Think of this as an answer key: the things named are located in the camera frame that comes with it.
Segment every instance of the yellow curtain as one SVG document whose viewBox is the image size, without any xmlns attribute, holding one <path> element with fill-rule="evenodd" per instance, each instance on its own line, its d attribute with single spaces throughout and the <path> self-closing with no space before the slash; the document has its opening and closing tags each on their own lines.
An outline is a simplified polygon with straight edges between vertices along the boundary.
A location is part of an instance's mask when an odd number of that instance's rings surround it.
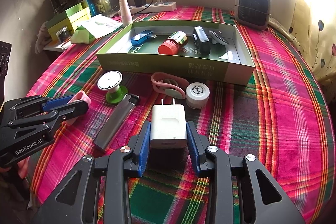
<svg viewBox="0 0 336 224">
<path fill-rule="evenodd" d="M 320 83 L 327 102 L 336 96 L 336 0 L 296 0 L 292 43 Z"/>
</svg>

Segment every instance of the heart-shaped balloon print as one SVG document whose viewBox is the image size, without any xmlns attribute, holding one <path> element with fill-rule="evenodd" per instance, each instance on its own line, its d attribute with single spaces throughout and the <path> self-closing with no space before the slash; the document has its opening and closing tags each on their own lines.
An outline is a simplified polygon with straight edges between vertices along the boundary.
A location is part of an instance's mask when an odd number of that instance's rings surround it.
<svg viewBox="0 0 336 224">
<path fill-rule="evenodd" d="M 324 28 L 324 23 L 322 22 L 322 20 L 319 20 L 319 30 L 322 31 Z"/>
</svg>

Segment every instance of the gray box fan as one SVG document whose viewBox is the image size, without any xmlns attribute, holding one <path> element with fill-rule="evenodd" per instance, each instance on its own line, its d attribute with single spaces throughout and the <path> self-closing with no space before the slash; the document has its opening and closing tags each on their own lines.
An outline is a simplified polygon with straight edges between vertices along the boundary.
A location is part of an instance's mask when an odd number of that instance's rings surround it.
<svg viewBox="0 0 336 224">
<path fill-rule="evenodd" d="M 236 0 L 235 19 L 241 24 L 265 30 L 270 17 L 271 0 Z"/>
</svg>

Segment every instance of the red bottle cap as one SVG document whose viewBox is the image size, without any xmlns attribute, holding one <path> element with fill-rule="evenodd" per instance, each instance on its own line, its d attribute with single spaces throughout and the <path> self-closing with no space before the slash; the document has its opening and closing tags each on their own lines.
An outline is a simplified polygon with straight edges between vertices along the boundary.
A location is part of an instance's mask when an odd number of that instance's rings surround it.
<svg viewBox="0 0 336 224">
<path fill-rule="evenodd" d="M 171 54 L 175 55 L 179 52 L 180 47 L 176 42 L 172 42 L 170 40 L 164 41 L 158 48 L 159 54 Z"/>
</svg>

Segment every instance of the tablecloth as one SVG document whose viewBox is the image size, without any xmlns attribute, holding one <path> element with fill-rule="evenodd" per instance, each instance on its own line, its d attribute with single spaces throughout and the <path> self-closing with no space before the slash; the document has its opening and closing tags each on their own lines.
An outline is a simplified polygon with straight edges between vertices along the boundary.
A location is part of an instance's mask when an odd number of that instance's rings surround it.
<svg viewBox="0 0 336 224">
<path fill-rule="evenodd" d="M 167 19 L 236 24 L 230 12 L 204 7 L 134 16 L 134 21 Z M 306 223 L 312 223 L 329 200 L 335 177 L 334 132 L 324 97 L 305 62 L 280 33 L 271 28 L 237 28 L 255 63 L 248 85 L 204 81 L 210 89 L 209 101 L 202 110 L 185 107 L 186 119 L 194 121 L 200 134 L 227 153 L 257 155 Z M 29 182 L 41 202 L 83 155 L 99 156 L 92 140 L 114 107 L 106 103 L 105 92 L 97 88 L 104 71 L 95 53 L 117 32 L 90 45 L 69 48 L 28 94 L 58 97 L 84 90 L 92 101 L 86 115 L 56 132 L 53 145 L 31 156 Z M 107 154 L 139 133 L 143 122 L 151 119 L 152 106 L 161 98 L 171 102 L 170 97 L 153 91 L 148 74 L 123 73 L 122 84 L 139 95 L 141 102 Z M 165 159 L 150 154 L 144 176 L 130 180 L 129 192 L 133 223 L 204 223 L 208 179 L 195 176 L 187 149 L 176 150 Z M 234 199 L 238 223 L 236 185 Z"/>
</svg>

